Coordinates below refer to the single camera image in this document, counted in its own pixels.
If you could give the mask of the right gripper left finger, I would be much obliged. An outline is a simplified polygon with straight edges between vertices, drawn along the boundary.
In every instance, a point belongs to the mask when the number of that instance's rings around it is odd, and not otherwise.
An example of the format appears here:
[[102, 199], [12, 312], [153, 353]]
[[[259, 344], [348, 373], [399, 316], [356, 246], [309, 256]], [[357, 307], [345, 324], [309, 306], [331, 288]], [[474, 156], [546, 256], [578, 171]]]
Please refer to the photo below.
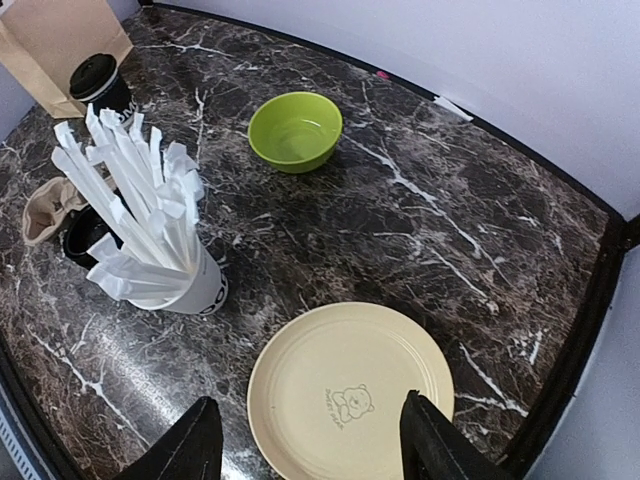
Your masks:
[[222, 456], [219, 407], [214, 399], [203, 396], [115, 479], [220, 479]]

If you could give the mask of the stack of black lids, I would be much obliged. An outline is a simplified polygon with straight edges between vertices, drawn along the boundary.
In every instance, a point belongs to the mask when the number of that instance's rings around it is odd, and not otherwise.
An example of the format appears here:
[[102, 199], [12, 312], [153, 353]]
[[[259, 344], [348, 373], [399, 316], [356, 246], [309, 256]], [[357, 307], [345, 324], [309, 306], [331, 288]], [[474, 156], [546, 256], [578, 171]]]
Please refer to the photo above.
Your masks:
[[118, 248], [123, 245], [122, 240], [90, 205], [80, 211], [72, 211], [71, 222], [63, 236], [65, 256], [80, 267], [90, 270], [98, 261], [88, 250], [107, 233], [113, 237]]

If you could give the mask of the single black lid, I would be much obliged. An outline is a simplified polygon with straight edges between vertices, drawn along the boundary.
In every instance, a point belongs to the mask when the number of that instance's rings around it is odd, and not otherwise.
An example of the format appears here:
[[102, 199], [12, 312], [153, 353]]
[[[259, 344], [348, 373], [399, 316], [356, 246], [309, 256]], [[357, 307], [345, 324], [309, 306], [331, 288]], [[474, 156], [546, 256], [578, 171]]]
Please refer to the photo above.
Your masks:
[[108, 87], [117, 75], [117, 61], [111, 54], [98, 53], [84, 60], [72, 73], [69, 93], [78, 101], [86, 101]]

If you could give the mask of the black paper coffee cup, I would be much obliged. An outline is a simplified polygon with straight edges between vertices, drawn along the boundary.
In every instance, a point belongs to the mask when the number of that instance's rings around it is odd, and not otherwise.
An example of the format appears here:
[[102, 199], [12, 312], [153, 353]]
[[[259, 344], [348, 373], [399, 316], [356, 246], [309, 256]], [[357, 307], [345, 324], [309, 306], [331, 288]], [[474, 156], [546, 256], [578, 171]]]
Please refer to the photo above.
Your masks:
[[137, 112], [137, 104], [131, 90], [118, 71], [100, 85], [89, 87], [80, 83], [72, 84], [70, 94], [82, 104], [92, 105], [96, 115], [103, 109], [113, 110], [123, 127], [131, 125]]

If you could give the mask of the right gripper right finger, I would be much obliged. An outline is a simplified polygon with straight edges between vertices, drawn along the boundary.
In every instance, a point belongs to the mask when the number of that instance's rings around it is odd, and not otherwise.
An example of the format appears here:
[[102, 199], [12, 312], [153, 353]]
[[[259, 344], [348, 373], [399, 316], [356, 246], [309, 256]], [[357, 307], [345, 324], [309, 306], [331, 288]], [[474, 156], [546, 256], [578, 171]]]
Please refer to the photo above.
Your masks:
[[404, 479], [500, 478], [500, 468], [417, 390], [407, 394], [399, 427]]

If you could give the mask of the brown pulp cup carrier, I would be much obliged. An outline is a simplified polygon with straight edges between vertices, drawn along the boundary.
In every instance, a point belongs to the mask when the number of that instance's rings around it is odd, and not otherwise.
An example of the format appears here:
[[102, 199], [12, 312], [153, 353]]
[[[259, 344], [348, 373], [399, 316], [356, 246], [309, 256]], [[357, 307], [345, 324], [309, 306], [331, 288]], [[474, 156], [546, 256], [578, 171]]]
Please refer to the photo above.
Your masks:
[[54, 177], [38, 187], [22, 213], [22, 238], [35, 246], [54, 236], [72, 212], [82, 210], [87, 200], [66, 177]]

